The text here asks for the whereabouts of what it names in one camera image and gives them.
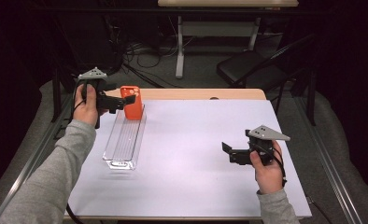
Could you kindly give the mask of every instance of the orange object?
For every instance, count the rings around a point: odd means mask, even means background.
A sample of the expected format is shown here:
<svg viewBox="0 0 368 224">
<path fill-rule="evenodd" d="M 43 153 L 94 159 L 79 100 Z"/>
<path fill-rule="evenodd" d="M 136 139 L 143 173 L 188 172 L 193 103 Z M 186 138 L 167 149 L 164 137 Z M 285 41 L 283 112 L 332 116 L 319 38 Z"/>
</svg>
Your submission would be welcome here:
<svg viewBox="0 0 368 224">
<path fill-rule="evenodd" d="M 134 104 L 126 105 L 123 110 L 127 119 L 141 119 L 143 115 L 143 104 L 141 102 L 140 88 L 136 86 L 121 86 L 120 96 L 125 98 L 130 95 L 135 95 Z"/>
</svg>

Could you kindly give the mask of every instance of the white tabletop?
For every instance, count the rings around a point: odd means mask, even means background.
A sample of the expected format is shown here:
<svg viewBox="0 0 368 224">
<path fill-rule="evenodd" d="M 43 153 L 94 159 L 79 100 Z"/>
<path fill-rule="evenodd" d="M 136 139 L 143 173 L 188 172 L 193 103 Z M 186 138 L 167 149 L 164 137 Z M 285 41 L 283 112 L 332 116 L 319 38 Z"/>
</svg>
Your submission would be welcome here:
<svg viewBox="0 0 368 224">
<path fill-rule="evenodd" d="M 249 219 L 260 217 L 251 166 L 229 163 L 221 142 L 248 148 L 245 129 L 280 127 L 269 101 L 144 100 L 147 122 L 134 171 L 102 160 L 116 115 L 101 117 L 94 147 L 69 204 L 80 217 L 132 219 Z M 308 203 L 285 142 L 279 141 L 298 217 Z"/>
<path fill-rule="evenodd" d="M 297 7 L 297 0 L 158 0 L 160 7 Z"/>
</svg>

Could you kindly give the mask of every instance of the clear plastic container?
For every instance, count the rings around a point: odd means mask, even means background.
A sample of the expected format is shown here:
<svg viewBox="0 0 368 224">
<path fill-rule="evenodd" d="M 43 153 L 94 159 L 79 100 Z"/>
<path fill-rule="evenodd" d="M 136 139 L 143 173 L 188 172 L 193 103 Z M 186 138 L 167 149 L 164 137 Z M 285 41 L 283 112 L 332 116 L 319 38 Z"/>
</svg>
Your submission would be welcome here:
<svg viewBox="0 0 368 224">
<path fill-rule="evenodd" d="M 144 105 L 143 115 L 139 120 L 127 119 L 125 113 L 119 111 L 103 155 L 103 160 L 107 162 L 110 169 L 135 169 L 146 119 Z"/>
</svg>

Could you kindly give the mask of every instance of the gray sleeve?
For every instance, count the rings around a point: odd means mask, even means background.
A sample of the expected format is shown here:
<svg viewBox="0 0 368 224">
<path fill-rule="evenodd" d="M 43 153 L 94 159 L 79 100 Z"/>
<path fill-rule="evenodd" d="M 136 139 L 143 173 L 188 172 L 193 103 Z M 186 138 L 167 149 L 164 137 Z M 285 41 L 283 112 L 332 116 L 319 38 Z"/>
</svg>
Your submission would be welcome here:
<svg viewBox="0 0 368 224">
<path fill-rule="evenodd" d="M 0 223 L 62 223 L 68 197 L 95 137 L 94 127 L 72 120 L 53 152 L 15 194 Z"/>
<path fill-rule="evenodd" d="M 284 189 L 271 194 L 257 192 L 257 196 L 260 200 L 263 223 L 300 223 Z"/>
</svg>

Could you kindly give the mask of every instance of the person's right hand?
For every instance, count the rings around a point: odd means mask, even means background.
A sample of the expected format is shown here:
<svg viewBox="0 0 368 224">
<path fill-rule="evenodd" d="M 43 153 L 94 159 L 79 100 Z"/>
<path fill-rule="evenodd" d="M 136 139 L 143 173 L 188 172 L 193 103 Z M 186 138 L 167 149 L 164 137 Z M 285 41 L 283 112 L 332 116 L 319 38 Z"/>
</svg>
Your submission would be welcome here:
<svg viewBox="0 0 368 224">
<path fill-rule="evenodd" d="M 83 88 L 87 88 L 86 99 L 82 98 L 81 93 Z M 88 84 L 87 86 L 84 86 L 84 84 L 82 84 L 77 87 L 75 105 L 77 105 L 77 107 L 74 111 L 73 119 L 95 126 L 98 112 L 96 109 L 96 90 L 92 85 Z"/>
<path fill-rule="evenodd" d="M 282 150 L 277 141 L 272 140 L 272 146 L 281 154 Z M 274 152 L 274 155 L 281 162 L 278 153 Z M 274 193 L 283 189 L 283 174 L 279 164 L 275 160 L 272 160 L 270 164 L 264 166 L 257 151 L 252 151 L 250 153 L 250 160 L 256 170 L 256 180 L 260 187 L 261 194 Z"/>
</svg>

